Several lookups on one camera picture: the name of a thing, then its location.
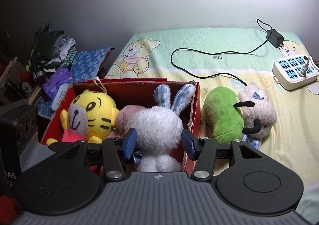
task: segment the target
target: cartoon bear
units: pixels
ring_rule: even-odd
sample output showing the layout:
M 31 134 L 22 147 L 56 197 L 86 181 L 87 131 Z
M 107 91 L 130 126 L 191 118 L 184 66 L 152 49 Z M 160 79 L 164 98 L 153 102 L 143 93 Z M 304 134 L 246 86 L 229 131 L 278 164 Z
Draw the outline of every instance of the cartoon bear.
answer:
M 308 55 L 308 52 L 303 44 L 298 44 L 290 40 L 284 40 L 283 46 L 279 47 L 279 50 L 285 57 L 294 56 L 297 54 Z
M 285 57 L 294 56 L 297 54 L 304 54 L 306 56 L 309 56 L 307 49 L 303 44 L 298 44 L 294 41 L 290 40 L 284 40 L 283 46 L 279 48 L 281 54 L 283 54 Z M 307 88 L 310 92 L 312 92 L 315 95 L 319 95 L 319 84 L 317 82 L 313 82 L 311 84 L 307 85 Z
M 158 40 L 142 38 L 128 46 L 123 57 L 118 57 L 111 66 L 108 76 L 113 78 L 134 78 L 148 70 L 148 56 L 151 50 L 160 45 Z

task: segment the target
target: clothes pile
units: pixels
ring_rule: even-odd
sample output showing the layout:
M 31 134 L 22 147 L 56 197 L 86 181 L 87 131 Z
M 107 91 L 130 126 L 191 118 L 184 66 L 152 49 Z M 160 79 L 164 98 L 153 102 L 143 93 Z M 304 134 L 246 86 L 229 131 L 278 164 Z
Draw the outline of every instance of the clothes pile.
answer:
M 72 48 L 69 50 L 68 55 L 72 53 Z M 98 71 L 107 52 L 113 49 L 114 48 L 108 47 L 94 51 L 80 51 L 74 60 L 72 60 L 70 56 L 70 61 L 73 61 L 70 67 L 70 73 L 72 75 L 70 83 L 94 79 L 98 75 Z M 36 105 L 39 110 L 38 114 L 41 117 L 49 120 L 52 118 L 54 110 L 52 108 L 52 100 L 49 97 L 41 96 Z
M 71 65 L 77 55 L 75 40 L 64 34 L 64 31 L 37 32 L 33 44 L 30 70 L 33 78 L 41 83 L 59 67 Z

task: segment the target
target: pink plush toy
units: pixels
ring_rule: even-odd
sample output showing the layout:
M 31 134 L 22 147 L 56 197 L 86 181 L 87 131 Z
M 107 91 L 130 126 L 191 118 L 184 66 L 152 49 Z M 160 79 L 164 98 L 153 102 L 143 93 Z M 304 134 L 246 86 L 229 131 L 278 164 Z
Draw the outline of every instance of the pink plush toy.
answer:
M 106 138 L 110 137 L 122 137 L 124 134 L 124 128 L 128 122 L 128 120 L 138 111 L 146 109 L 143 106 L 139 105 L 127 105 L 125 106 L 116 116 L 115 126 L 116 129 L 111 131 L 110 134 Z

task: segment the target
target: white wall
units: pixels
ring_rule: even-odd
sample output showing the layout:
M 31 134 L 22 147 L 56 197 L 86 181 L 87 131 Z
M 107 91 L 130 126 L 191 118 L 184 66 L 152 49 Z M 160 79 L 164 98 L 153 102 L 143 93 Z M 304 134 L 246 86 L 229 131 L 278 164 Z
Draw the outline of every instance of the white wall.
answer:
M 79 50 L 125 46 L 135 33 L 194 27 L 257 27 L 256 18 L 296 33 L 319 59 L 319 0 L 0 0 L 7 30 L 24 62 L 38 26 L 50 22 Z

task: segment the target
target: metal screw head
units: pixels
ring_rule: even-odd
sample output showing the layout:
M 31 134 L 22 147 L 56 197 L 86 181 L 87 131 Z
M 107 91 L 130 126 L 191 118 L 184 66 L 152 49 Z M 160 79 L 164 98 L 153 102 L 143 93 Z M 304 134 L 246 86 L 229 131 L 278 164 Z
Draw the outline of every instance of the metal screw head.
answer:
M 204 170 L 198 170 L 194 173 L 194 176 L 197 177 L 197 178 L 207 178 L 209 177 L 209 172 L 207 171 L 204 171 Z
M 117 170 L 113 170 L 113 171 L 108 171 L 106 173 L 106 175 L 109 177 L 109 178 L 113 178 L 113 179 L 118 179 L 120 177 L 122 177 L 122 173 L 120 171 L 117 171 Z

